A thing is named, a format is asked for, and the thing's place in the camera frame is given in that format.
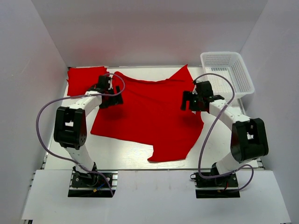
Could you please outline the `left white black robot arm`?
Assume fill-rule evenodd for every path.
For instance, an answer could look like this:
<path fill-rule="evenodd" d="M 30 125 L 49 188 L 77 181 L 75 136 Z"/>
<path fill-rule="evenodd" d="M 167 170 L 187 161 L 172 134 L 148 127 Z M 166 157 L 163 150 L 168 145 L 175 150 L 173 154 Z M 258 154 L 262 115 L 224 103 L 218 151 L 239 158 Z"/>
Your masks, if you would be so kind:
<path fill-rule="evenodd" d="M 113 78 L 123 79 L 113 73 L 99 76 L 98 82 L 88 88 L 85 95 L 79 97 L 70 106 L 61 106 L 56 111 L 54 141 L 59 143 L 76 164 L 80 172 L 96 171 L 96 164 L 91 159 L 85 142 L 87 140 L 86 117 L 95 109 L 106 109 L 123 104 L 119 86 L 113 87 Z"/>

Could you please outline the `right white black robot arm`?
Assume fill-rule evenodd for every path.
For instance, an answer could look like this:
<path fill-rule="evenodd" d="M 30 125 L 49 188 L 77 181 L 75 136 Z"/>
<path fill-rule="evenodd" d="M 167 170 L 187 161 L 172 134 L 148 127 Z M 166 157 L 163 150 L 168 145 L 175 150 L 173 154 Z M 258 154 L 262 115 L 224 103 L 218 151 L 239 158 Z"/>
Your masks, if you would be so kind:
<path fill-rule="evenodd" d="M 207 112 L 215 116 L 202 144 L 198 165 L 201 165 L 203 152 L 217 121 L 221 121 L 231 131 L 230 152 L 216 162 L 210 178 L 222 178 L 247 166 L 250 161 L 269 153 L 264 121 L 250 118 L 235 108 L 221 95 L 214 95 L 209 81 L 195 83 L 193 91 L 184 91 L 181 109 L 193 112 Z"/>

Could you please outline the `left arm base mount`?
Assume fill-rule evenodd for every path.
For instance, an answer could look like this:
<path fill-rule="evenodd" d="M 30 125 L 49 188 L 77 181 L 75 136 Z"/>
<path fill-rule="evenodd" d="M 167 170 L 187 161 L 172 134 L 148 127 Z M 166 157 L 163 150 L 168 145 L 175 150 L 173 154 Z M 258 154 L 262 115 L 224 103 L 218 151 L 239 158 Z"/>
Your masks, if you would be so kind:
<path fill-rule="evenodd" d="M 115 193 L 117 187 L 118 172 L 103 172 L 105 177 L 94 175 L 93 177 L 79 172 L 72 172 L 71 181 L 68 190 L 68 197 L 76 198 L 112 198 L 109 182 L 112 192 Z"/>

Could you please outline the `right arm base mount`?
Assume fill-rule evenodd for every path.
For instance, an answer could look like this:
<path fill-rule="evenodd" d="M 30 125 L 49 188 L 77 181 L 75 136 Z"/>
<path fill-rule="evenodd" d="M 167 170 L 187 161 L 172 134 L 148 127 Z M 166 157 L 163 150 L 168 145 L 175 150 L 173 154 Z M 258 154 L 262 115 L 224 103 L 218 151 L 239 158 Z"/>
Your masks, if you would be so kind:
<path fill-rule="evenodd" d="M 190 179 L 195 183 L 197 199 L 240 198 L 236 174 L 205 179 L 196 172 L 190 175 Z"/>

